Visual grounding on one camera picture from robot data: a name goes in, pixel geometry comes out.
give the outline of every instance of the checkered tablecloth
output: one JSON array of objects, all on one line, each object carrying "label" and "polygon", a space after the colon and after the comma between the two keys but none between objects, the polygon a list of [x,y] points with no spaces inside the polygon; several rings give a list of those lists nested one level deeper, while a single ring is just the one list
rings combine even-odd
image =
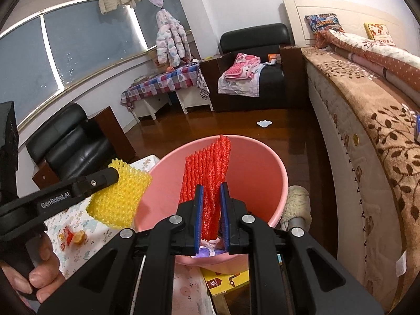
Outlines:
[{"label": "checkered tablecloth", "polygon": [[158,75],[139,85],[132,86],[121,94],[121,104],[132,108],[133,102],[159,93],[197,86],[199,64],[183,66],[171,73]]}]

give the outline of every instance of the pink plastic basin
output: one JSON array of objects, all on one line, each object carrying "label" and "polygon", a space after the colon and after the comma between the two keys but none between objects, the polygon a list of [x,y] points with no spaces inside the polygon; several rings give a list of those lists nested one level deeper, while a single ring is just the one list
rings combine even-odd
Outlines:
[{"label": "pink plastic basin", "polygon": [[[275,227],[287,198],[286,169],[270,147],[255,139],[227,135],[232,142],[229,168],[226,173],[230,196],[242,200],[254,215]],[[183,179],[185,158],[213,143],[217,136],[187,143],[166,155],[150,174],[152,183],[139,204],[134,224],[137,231],[153,228],[160,220],[176,213]],[[177,256],[176,262],[234,274],[248,269],[247,255],[220,254],[192,258]]]}]

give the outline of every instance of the pink clothing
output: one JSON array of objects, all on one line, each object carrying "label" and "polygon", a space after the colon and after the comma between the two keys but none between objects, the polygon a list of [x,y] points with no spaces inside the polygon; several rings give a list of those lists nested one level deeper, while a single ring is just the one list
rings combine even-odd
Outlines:
[{"label": "pink clothing", "polygon": [[228,80],[249,79],[254,77],[253,69],[261,63],[261,58],[249,54],[238,53],[235,63],[224,74]]}]

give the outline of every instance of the table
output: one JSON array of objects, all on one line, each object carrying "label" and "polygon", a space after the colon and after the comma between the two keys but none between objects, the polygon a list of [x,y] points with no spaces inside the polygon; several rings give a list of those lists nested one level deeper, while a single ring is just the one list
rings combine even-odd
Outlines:
[{"label": "table", "polygon": [[[159,159],[156,156],[150,155],[132,163],[131,166],[149,171],[158,162]],[[89,202],[90,198],[87,198],[45,222],[48,227],[47,234],[53,243],[54,253],[60,260],[60,271],[66,279],[119,232],[119,230],[109,228],[89,216],[86,213]],[[74,231],[84,230],[88,236],[87,242],[81,246],[70,245],[65,251],[62,251],[57,235],[66,225],[70,225]],[[175,264],[172,314],[215,315],[199,267]]]},{"label": "table", "polygon": [[151,115],[156,120],[155,113],[166,103],[171,105],[167,93],[175,91],[184,114],[187,114],[186,108],[199,105],[209,105],[213,111],[199,66],[198,63],[184,65],[132,86],[121,94],[121,104],[127,106],[136,118]]}]

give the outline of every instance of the brown patterned blanket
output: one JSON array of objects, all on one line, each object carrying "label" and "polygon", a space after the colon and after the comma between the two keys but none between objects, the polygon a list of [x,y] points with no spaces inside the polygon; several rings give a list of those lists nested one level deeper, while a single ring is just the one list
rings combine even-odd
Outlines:
[{"label": "brown patterned blanket", "polygon": [[314,47],[302,48],[302,53],[337,88],[363,125],[393,191],[403,251],[407,250],[407,271],[400,278],[396,304],[420,270],[420,145],[414,141],[410,113],[419,109],[386,80],[366,74],[336,53]]}]

